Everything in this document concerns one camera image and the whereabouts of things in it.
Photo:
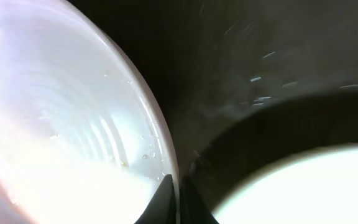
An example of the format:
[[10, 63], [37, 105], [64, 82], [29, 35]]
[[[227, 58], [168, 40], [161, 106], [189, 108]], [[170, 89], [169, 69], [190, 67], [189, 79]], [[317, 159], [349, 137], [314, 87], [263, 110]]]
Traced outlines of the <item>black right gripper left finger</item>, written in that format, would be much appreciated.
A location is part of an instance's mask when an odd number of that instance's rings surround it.
[[176, 224], [177, 204], [172, 175], [166, 175], [135, 224]]

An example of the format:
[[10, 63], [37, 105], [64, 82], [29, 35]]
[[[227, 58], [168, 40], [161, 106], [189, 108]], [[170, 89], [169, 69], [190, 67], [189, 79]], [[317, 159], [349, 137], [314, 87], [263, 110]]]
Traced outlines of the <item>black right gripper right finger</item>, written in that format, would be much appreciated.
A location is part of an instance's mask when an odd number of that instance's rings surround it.
[[188, 176], [184, 176], [180, 187], [180, 221], [181, 224], [219, 224]]

